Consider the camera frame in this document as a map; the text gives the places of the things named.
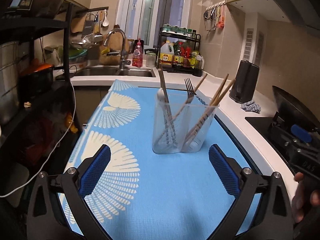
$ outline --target black kettle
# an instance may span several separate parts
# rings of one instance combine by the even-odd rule
[[[246,103],[252,100],[259,75],[259,67],[249,61],[241,60],[229,97],[237,103]]]

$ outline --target white countertop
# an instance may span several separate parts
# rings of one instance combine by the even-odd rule
[[[76,76],[71,78],[71,82],[74,86],[111,86],[114,80],[118,79],[131,82],[140,87],[159,88],[159,74],[156,68],[153,68],[153,70],[156,75],[155,78],[133,76]],[[190,74],[167,72],[164,72],[164,77],[168,89],[185,89],[185,78],[190,78],[194,86],[201,80],[200,77],[195,77]],[[216,78],[208,74],[207,78],[199,87],[197,95],[204,101],[207,101],[208,98],[215,94],[221,81],[221,78]],[[244,119],[247,116],[272,117],[277,111],[276,105],[257,91],[253,99],[261,106],[260,114],[245,112],[240,108],[240,104],[226,95],[221,101],[220,108],[217,110],[216,115],[237,138],[264,175],[271,175],[274,171],[281,173],[289,198],[292,199],[298,185],[297,182],[293,180],[293,174],[271,145]]]

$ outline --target window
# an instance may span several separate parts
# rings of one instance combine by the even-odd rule
[[[120,0],[117,24],[128,39],[141,38],[145,48],[157,44],[163,24],[187,27],[191,0]]]

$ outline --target sink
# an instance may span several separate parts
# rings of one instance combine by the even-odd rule
[[[152,69],[139,69],[139,68],[121,69],[118,76],[156,77]]]
[[[119,68],[89,67],[79,70],[75,76],[118,76]]]
[[[79,70],[75,76],[134,76],[134,77],[156,77],[152,69],[117,67],[89,67]]]

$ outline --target cloth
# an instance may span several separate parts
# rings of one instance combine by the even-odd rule
[[[261,107],[258,104],[256,104],[253,100],[242,104],[241,109],[243,109],[246,112],[255,112],[258,114],[261,111]]]
[[[66,169],[78,167],[101,144],[111,160],[85,201],[113,240],[204,240],[234,202],[208,151],[217,143],[241,167],[249,164],[214,119],[197,153],[158,155],[152,151],[156,88],[137,88],[116,80],[101,101],[70,156]],[[169,94],[185,91],[169,90]],[[251,224],[256,194],[239,233]],[[60,201],[71,229],[81,233],[63,194]]]

